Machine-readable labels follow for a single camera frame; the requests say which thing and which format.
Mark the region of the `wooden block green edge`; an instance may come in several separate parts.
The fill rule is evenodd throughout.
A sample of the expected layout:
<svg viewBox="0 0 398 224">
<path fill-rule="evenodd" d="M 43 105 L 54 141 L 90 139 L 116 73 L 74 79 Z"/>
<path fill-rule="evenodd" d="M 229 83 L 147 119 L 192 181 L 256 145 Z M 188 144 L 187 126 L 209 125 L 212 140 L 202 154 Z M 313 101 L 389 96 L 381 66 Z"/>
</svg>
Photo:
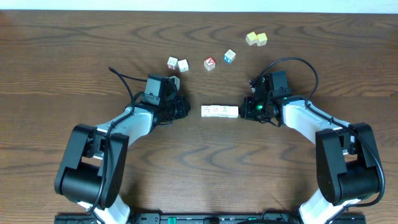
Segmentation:
<svg viewBox="0 0 398 224">
<path fill-rule="evenodd" d="M 219 117 L 220 116 L 220 105 L 211 105 L 210 106 L 210 115 L 211 117 Z"/>
</svg>

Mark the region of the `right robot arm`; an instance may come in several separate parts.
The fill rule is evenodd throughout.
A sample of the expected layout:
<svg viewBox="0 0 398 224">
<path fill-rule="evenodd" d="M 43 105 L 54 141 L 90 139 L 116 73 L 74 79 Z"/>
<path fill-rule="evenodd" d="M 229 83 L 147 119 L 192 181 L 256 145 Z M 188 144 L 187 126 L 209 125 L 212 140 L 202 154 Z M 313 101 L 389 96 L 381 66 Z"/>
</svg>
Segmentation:
<svg viewBox="0 0 398 224">
<path fill-rule="evenodd" d="M 299 207 L 302 223 L 333 223 L 351 207 L 381 201 L 386 178 L 373 130 L 335 119 L 302 96 L 246 97 L 242 118 L 292 128 L 315 145 L 318 190 Z"/>
</svg>

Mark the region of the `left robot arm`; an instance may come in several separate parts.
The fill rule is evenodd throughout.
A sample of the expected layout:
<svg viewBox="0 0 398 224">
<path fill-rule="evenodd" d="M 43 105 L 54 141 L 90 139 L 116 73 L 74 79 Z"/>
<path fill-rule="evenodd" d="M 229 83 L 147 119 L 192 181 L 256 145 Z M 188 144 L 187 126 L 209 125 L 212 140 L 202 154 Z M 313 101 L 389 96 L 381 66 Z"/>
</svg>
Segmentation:
<svg viewBox="0 0 398 224">
<path fill-rule="evenodd" d="M 132 101 L 122 114 L 104 124 L 76 125 L 58 169 L 54 189 L 85 208 L 98 223 L 127 223 L 131 209 L 119 191 L 128 147 L 156 126 L 188 115 L 181 95 L 152 105 Z"/>
</svg>

